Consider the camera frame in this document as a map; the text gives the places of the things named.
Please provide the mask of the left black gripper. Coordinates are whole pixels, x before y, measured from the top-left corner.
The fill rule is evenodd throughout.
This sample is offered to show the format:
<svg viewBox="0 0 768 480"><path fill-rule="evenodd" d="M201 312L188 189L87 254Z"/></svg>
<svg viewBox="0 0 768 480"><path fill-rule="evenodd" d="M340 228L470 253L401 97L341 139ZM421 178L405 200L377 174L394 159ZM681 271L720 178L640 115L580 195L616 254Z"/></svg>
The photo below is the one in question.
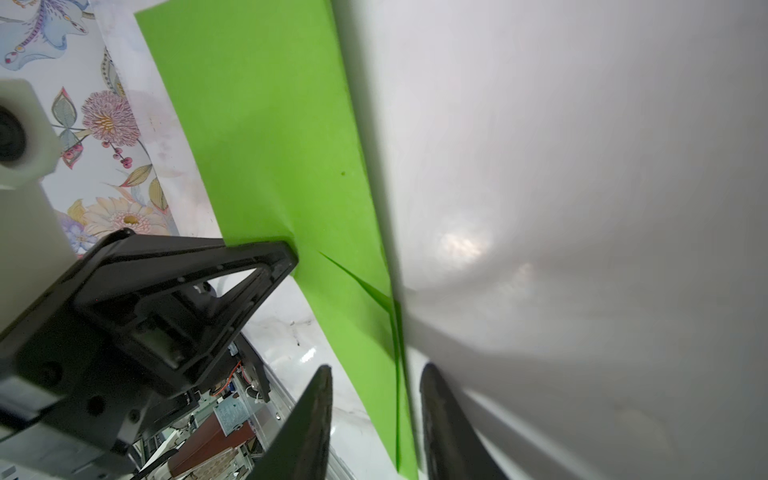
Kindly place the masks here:
<svg viewBox="0 0 768 480"><path fill-rule="evenodd" d="M211 372L298 264L285 241L118 230L1 339L1 457L45 474L133 474L137 442L198 405Z"/></svg>

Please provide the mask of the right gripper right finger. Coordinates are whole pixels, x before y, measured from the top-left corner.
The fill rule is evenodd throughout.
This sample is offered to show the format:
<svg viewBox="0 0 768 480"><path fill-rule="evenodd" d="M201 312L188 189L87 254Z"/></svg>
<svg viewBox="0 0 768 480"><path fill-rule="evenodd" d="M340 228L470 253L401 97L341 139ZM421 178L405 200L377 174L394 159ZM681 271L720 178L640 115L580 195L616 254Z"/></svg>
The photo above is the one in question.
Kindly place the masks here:
<svg viewBox="0 0 768 480"><path fill-rule="evenodd" d="M434 363L422 371L420 394L429 479L507 479Z"/></svg>

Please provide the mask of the green square paper sheet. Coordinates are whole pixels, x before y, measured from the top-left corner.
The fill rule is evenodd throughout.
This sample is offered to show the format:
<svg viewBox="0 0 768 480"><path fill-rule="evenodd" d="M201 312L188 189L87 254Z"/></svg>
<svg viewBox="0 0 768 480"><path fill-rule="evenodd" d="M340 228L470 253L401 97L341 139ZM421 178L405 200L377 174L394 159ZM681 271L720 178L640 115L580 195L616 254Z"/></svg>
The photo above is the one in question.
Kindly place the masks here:
<svg viewBox="0 0 768 480"><path fill-rule="evenodd" d="M400 322L331 4L166 1L136 20L224 240L291 245L393 466L416 478Z"/></svg>

